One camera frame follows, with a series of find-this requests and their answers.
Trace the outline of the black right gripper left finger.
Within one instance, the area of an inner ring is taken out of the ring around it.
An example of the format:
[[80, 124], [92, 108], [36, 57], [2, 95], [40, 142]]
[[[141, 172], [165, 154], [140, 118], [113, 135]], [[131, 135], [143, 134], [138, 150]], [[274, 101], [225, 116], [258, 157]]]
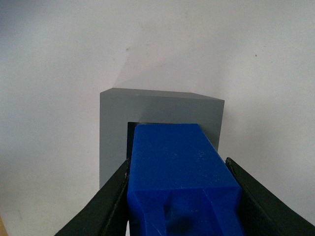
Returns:
[[129, 171], [130, 159], [128, 158], [88, 204], [56, 235], [124, 236], [128, 222]]

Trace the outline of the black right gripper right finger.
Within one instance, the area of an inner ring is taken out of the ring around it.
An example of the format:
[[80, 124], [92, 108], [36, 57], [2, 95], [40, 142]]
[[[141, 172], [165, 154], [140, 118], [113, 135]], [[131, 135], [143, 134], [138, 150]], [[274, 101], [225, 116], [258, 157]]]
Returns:
[[243, 192], [238, 216], [247, 236], [313, 236], [315, 226], [294, 212], [233, 159], [227, 168]]

